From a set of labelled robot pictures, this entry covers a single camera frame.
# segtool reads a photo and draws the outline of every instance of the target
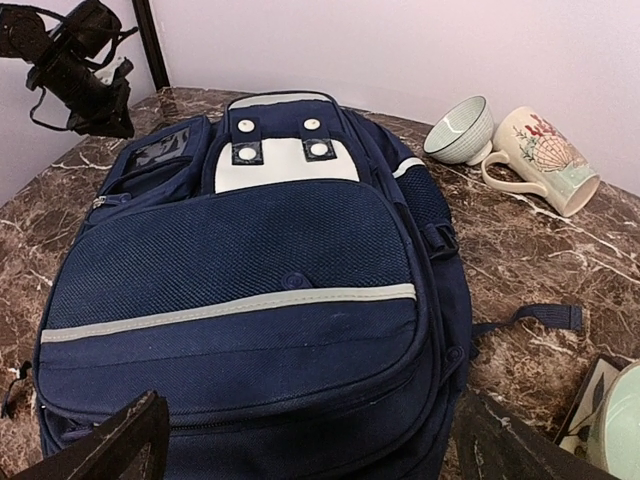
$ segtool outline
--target backpack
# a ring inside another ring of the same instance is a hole
[[[168,479],[436,479],[470,348],[423,161],[327,95],[249,96],[116,159],[38,333],[42,448],[154,389]]]

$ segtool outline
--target mesh pocket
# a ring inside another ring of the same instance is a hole
[[[352,182],[277,184],[116,218],[69,254],[47,328],[185,310],[280,291],[411,281],[383,201]]]
[[[418,226],[451,221],[449,205],[426,168],[412,167],[397,181]]]

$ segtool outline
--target brown marble surface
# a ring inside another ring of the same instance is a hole
[[[133,108],[137,135],[196,114],[218,117],[237,95],[164,91]],[[423,156],[427,125],[367,116]],[[125,144],[84,140],[0,208],[0,392],[13,378],[9,368],[31,357],[52,279]],[[584,307],[582,333],[548,331],[530,321],[478,342],[481,355],[472,367],[471,387],[551,438],[598,353],[640,357],[640,199],[603,184],[587,207],[567,220],[536,198],[491,190],[477,168],[427,163],[453,210],[475,322],[506,320],[523,303]],[[13,396],[15,419],[0,420],[0,468],[7,474],[40,458],[31,381]],[[454,449],[442,478],[460,478]]]

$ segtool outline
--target reflective stripe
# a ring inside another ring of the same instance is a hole
[[[330,102],[331,99],[321,93],[281,93],[275,95],[256,95],[254,97],[241,98],[229,105],[229,110],[235,108],[247,108],[255,105],[275,105],[276,103],[298,102],[300,100],[321,100]]]
[[[192,308],[178,312],[159,313],[144,317],[117,320],[82,327],[43,330],[40,343],[68,342],[81,338],[111,335],[142,328],[158,327],[173,323],[215,318],[236,313],[270,310],[280,307],[326,302],[377,302],[399,298],[416,299],[415,287],[410,283],[366,288],[315,288],[265,293],[240,298],[231,302]]]
[[[418,157],[411,157],[404,160],[399,166],[398,169],[393,172],[393,178],[399,178],[409,170],[411,167],[415,167],[417,165],[426,167],[424,162],[420,160]]]

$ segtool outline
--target ceramic mug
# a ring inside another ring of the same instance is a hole
[[[593,197],[600,184],[578,150],[553,125],[529,107],[505,118],[493,137],[496,150],[482,162],[490,187],[512,193],[534,193],[560,215],[570,217]],[[507,165],[526,182],[504,182],[489,175],[493,164]]]

